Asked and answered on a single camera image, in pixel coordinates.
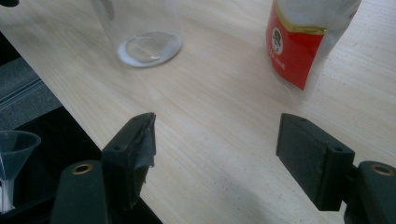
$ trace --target screw hole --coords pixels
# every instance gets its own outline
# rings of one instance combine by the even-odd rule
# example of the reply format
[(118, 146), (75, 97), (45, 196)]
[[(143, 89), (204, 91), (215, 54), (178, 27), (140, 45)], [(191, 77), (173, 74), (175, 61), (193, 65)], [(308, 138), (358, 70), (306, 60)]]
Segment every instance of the screw hole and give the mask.
[(92, 169), (91, 164), (81, 164), (79, 166), (76, 166), (73, 170), (73, 175), (83, 175), (85, 173), (88, 173)]
[(395, 175), (395, 173), (393, 172), (393, 170), (389, 169), (386, 166), (380, 165), (380, 164), (373, 164), (371, 166), (371, 168), (377, 172), (378, 174), (381, 175)]

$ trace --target plastic funnel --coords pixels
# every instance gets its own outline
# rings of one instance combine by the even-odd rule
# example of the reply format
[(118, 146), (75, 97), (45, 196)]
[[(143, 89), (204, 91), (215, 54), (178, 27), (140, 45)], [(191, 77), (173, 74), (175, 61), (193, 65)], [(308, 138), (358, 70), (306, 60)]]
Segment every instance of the plastic funnel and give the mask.
[(2, 184), (1, 213), (12, 209), (14, 180), (33, 149), (41, 142), (34, 133), (0, 132), (0, 181)]

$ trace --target clear glass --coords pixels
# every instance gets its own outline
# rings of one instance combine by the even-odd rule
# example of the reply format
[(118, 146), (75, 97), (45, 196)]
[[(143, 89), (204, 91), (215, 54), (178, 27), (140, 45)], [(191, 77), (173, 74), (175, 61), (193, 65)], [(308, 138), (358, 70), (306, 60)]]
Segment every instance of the clear glass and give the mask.
[(181, 48), (175, 0), (92, 0), (92, 5), (123, 63), (158, 65)]
[(14, 180), (33, 149), (41, 142), (34, 133), (22, 131), (0, 132), (0, 181), (2, 187), (1, 213), (12, 210)]

